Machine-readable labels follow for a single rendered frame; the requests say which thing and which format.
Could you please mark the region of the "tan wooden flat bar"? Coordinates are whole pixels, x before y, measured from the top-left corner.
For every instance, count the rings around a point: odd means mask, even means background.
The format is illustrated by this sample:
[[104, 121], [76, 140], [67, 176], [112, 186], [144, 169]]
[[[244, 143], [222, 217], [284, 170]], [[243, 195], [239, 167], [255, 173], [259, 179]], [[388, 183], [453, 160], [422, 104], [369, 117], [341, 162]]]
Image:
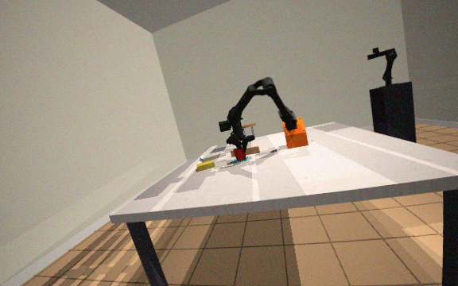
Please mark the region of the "tan wooden flat bar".
[[[259, 146], [253, 146], [246, 148], [246, 155], [260, 153]], [[235, 153], [231, 150], [231, 157], [235, 157]]]

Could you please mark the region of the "yellow block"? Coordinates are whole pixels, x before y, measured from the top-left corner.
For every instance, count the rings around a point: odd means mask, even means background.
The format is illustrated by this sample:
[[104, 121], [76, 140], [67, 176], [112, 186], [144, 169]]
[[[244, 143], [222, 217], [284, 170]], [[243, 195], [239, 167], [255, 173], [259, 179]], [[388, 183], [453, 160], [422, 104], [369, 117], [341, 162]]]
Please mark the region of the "yellow block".
[[202, 171], [204, 169], [215, 167], [215, 163], [214, 163], [213, 160], [210, 160], [210, 161], [206, 161], [206, 162], [201, 163], [201, 164], [197, 164], [196, 167], [197, 167], [197, 170], [199, 172], [199, 171]]

